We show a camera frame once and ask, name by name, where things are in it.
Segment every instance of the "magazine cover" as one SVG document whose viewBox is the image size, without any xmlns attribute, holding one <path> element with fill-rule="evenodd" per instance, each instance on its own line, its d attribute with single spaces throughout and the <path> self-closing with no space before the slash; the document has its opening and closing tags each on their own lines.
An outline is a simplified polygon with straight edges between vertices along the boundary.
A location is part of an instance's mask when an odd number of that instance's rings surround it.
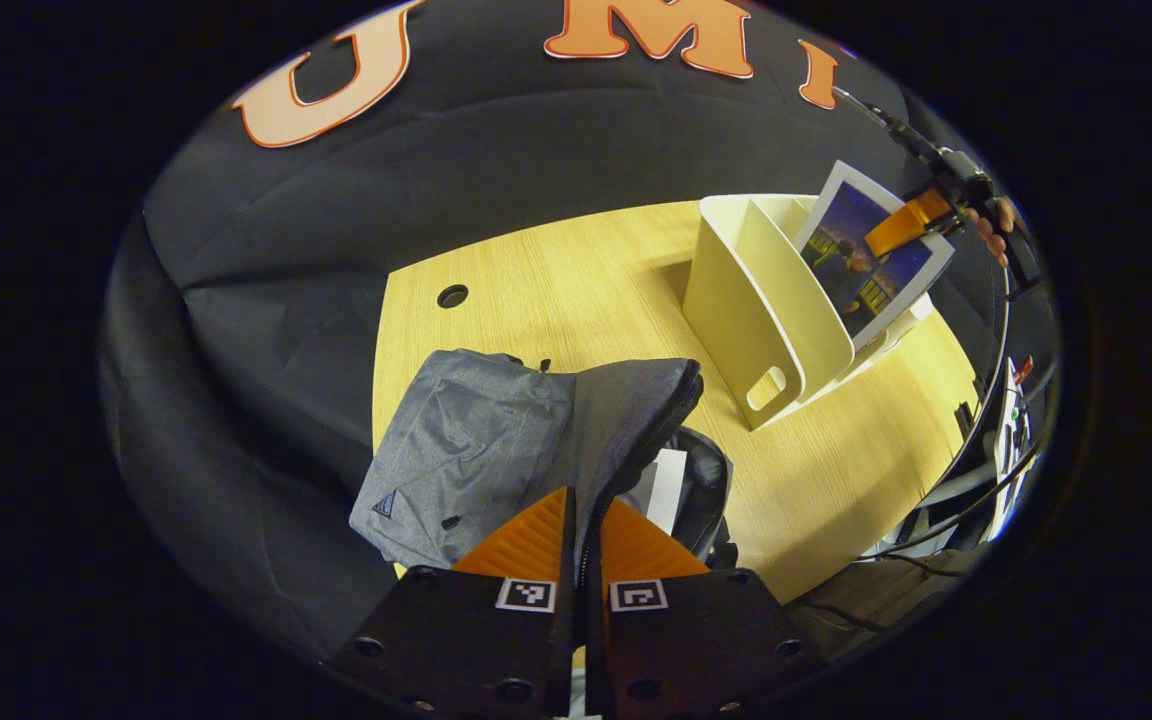
<svg viewBox="0 0 1152 720">
<path fill-rule="evenodd" d="M 927 291 L 954 255 L 940 233 L 874 256 L 871 232 L 904 203 L 846 162 L 833 165 L 820 196 L 794 237 L 795 250 L 859 350 Z"/>
</svg>

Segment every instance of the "black fabric backdrop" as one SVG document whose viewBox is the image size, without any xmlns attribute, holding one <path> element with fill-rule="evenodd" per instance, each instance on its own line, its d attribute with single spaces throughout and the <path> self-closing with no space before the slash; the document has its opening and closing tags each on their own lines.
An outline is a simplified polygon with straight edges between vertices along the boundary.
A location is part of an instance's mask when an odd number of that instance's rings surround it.
<svg viewBox="0 0 1152 720">
<path fill-rule="evenodd" d="M 361 13 L 0 3 L 0 717 L 378 714 L 180 573 L 119 487 L 91 372 L 111 238 L 162 164 L 271 53 Z M 785 711 L 833 717 L 846 698 L 867 715 L 1152 715 L 1152 273 L 1138 249 L 1152 238 L 1152 5 L 791 13 L 1002 161 L 1056 241 L 1073 370 L 1009 541 L 942 609 Z"/>
<path fill-rule="evenodd" d="M 835 159 L 897 192 L 920 179 L 862 114 L 801 99 L 796 40 L 831 47 L 839 85 L 909 118 L 900 86 L 780 15 L 745 23 L 748 81 L 641 50 L 556 60 L 541 45 L 561 26 L 561 3 L 429 0 L 407 23 L 411 67 L 379 104 L 271 150 L 223 101 L 132 219 L 101 351 L 120 468 L 180 563 L 302 655 L 329 655 L 392 584 L 343 521 L 371 460 L 391 270 L 598 211 L 812 194 Z M 302 99 L 353 76 L 334 35 L 310 47 Z M 937 300 L 987 382 L 1000 272 L 973 233 L 956 241 L 958 285 Z"/>
</svg>

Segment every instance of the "orange letter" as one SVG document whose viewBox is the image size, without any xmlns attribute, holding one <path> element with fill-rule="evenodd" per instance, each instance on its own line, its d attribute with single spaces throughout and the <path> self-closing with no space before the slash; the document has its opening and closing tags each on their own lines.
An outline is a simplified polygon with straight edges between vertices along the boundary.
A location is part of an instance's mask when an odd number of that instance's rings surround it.
<svg viewBox="0 0 1152 720">
<path fill-rule="evenodd" d="M 817 108 L 833 109 L 833 69 L 838 60 L 810 41 L 799 40 L 799 45 L 808 51 L 808 81 L 799 85 L 799 94 Z"/>
<path fill-rule="evenodd" d="M 689 29 L 691 46 L 682 60 L 694 68 L 735 78 L 753 77 L 745 60 L 749 13 L 725 0 L 566 0 L 563 32 L 545 43 L 554 58 L 620 58 L 630 43 L 612 32 L 612 13 L 630 28 L 635 40 L 653 59 L 668 55 Z"/>
<path fill-rule="evenodd" d="M 385 97 L 407 70 L 407 10 L 425 0 L 412 0 L 362 20 L 335 36 L 353 41 L 353 79 L 334 94 L 314 103 L 296 96 L 294 70 L 310 56 L 303 54 L 275 69 L 234 101 L 242 108 L 247 136 L 263 147 L 287 147 L 310 141 L 356 118 Z"/>
</svg>

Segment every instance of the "orange gripper pad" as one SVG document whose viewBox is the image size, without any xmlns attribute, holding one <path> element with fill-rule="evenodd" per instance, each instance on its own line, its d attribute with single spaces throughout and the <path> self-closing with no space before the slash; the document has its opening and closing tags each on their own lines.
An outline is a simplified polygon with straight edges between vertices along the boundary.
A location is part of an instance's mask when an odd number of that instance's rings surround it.
<svg viewBox="0 0 1152 720">
<path fill-rule="evenodd" d="M 484 538 L 452 570 L 558 583 L 566 510 L 567 488 L 556 488 Z"/>
<path fill-rule="evenodd" d="M 602 520 L 602 597 L 611 583 L 627 579 L 681 578 L 708 573 L 704 562 L 676 539 L 614 498 Z"/>
</svg>

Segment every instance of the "cable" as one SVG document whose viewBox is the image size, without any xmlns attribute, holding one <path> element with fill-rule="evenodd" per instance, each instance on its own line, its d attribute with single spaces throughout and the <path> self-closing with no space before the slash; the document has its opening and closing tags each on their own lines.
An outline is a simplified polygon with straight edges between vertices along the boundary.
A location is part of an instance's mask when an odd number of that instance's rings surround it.
<svg viewBox="0 0 1152 720">
<path fill-rule="evenodd" d="M 895 553 L 892 553 L 892 555 L 884 555 L 881 556 L 881 560 L 904 560 L 905 562 L 909 562 L 909 564 L 919 566 L 919 568 L 922 568 L 924 573 L 931 573 L 933 575 L 943 575 L 943 577 L 946 578 L 961 578 L 964 577 L 964 575 L 967 575 L 965 573 L 960 573 L 957 570 L 938 570 L 937 568 L 932 568 L 931 564 L 927 564 L 927 562 L 914 560 L 914 558 L 907 558 L 904 555 L 895 555 Z"/>
<path fill-rule="evenodd" d="M 1030 392 L 1025 393 L 1025 406 L 1029 406 L 1033 397 L 1038 397 L 1039 393 L 1047 389 L 1047 384 L 1052 382 L 1052 378 L 1056 374 L 1056 367 L 1060 365 L 1060 357 L 1055 357 L 1051 363 L 1047 364 L 1047 369 L 1043 370 L 1043 373 L 1038 376 L 1037 381 L 1034 381 L 1034 387 Z"/>
<path fill-rule="evenodd" d="M 1009 389 L 1010 392 L 1017 392 L 1011 388 L 1007 389 Z M 1018 406 L 1018 407 L 1021 410 L 1028 414 L 1029 406 Z M 991 434 L 992 432 L 984 434 L 984 442 L 986 442 L 987 447 L 993 442 L 992 439 L 990 438 Z M 929 492 L 925 497 L 923 497 L 923 500 L 920 500 L 918 505 L 914 507 L 914 509 L 919 510 L 923 509 L 923 507 L 931 507 L 932 505 L 945 502 L 947 500 L 954 500 L 955 497 L 961 497 L 964 495 L 964 493 L 972 492 L 975 488 L 978 488 L 983 486 L 983 484 L 986 484 L 991 480 L 993 482 L 998 480 L 998 470 L 995 462 L 993 462 L 993 460 L 984 462 L 983 465 L 973 468 L 972 470 L 968 470 L 964 473 L 955 475 L 955 477 L 948 479 L 941 479 L 941 482 L 938 483 L 935 487 L 931 490 L 931 492 Z"/>
<path fill-rule="evenodd" d="M 877 560 L 878 558 L 886 558 L 887 555 L 889 555 L 893 552 L 905 550 L 905 547 L 914 547 L 915 544 L 923 544 L 925 541 L 929 541 L 929 539 L 932 539 L 932 538 L 934 538 L 937 536 L 940 536 L 940 533 L 946 532 L 946 530 L 948 530 L 950 528 L 955 528 L 955 525 L 957 525 L 958 523 L 961 523 L 961 521 L 963 521 L 963 518 L 968 518 L 968 516 L 972 515 L 973 511 L 979 510 L 980 507 L 983 507 L 984 503 L 986 503 L 986 501 L 990 500 L 990 498 L 998 495 L 998 493 L 1002 492 L 1002 488 L 1006 488 L 1007 486 L 1009 486 L 1009 484 L 1011 484 L 1011 480 L 1015 480 L 1016 478 L 1018 478 L 1020 473 L 1021 473 L 1021 470 L 1024 470 L 1025 468 L 1028 468 L 1029 467 L 1029 462 L 1033 461 L 1034 456 L 1038 455 L 1038 446 L 1039 445 L 1041 445 L 1041 444 L 1034 444 L 1033 446 L 1030 446 L 1029 450 L 1025 450 L 1025 455 L 1021 456 L 1020 461 L 1016 462 L 1016 467 L 1013 468 L 1009 473 L 1007 473 L 1007 477 L 1003 478 L 1003 479 L 1001 479 L 1001 480 L 998 480 L 996 486 L 993 486 L 992 488 L 990 488 L 990 492 L 984 493 L 984 495 L 982 495 L 979 498 L 979 500 L 972 502 L 972 505 L 969 505 L 965 510 L 960 511 L 957 515 L 954 515 L 950 518 L 941 520 L 940 523 L 937 523 L 937 524 L 932 525 L 932 528 L 929 528 L 927 532 L 923 533 L 919 537 L 910 539 L 910 541 L 902 541 L 901 544 L 893 544 L 892 547 L 888 547 L 887 550 L 885 550 L 882 552 L 873 553 L 873 555 L 861 555 L 856 560 Z"/>
<path fill-rule="evenodd" d="M 810 607 L 810 609 L 813 611 L 833 612 L 833 614 L 838 615 L 838 617 L 849 621 L 849 623 L 851 623 L 852 626 L 857 626 L 858 628 L 867 629 L 870 632 L 882 632 L 882 630 L 887 629 L 887 626 L 869 623 L 869 621 L 861 620 L 859 617 L 852 615 L 851 612 L 841 609 L 841 607 L 835 607 L 832 605 L 820 605 L 819 602 L 812 602 L 809 600 L 796 601 L 796 605 Z"/>
<path fill-rule="evenodd" d="M 995 275 L 993 275 L 993 273 L 990 273 L 990 290 L 993 291 L 993 288 L 995 287 L 996 287 Z M 984 404 L 986 404 L 986 400 L 993 396 L 993 389 L 998 387 L 998 379 L 1002 378 L 1002 374 L 1007 372 L 1005 365 L 1002 365 L 1002 361 L 1005 359 L 1007 350 L 1007 329 L 1009 329 L 1011 324 L 1011 302 L 1009 300 L 1006 300 L 1007 293 L 1010 291 L 1011 291 L 1011 280 L 1009 275 L 1007 275 L 1007 270 L 1002 270 L 1002 297 L 1005 297 L 1005 301 L 1002 301 L 1002 333 L 1001 333 L 1002 336 L 998 339 L 998 356 L 993 359 L 993 367 L 995 369 L 995 372 L 993 372 L 993 377 L 990 378 L 990 388 L 986 391 L 986 393 L 984 393 L 984 396 L 977 399 L 977 406 L 975 407 L 975 410 L 972 410 L 972 430 L 968 432 L 968 437 L 963 442 L 963 447 L 958 448 L 957 455 L 954 456 L 954 462 L 950 463 L 950 467 L 957 464 L 958 457 L 963 456 L 964 452 L 967 452 L 968 448 L 972 446 L 975 437 L 977 435 L 977 432 L 980 429 L 980 410 L 984 408 Z M 993 320 L 995 319 L 996 314 L 993 313 L 993 304 L 991 304 L 990 323 L 993 324 Z"/>
</svg>

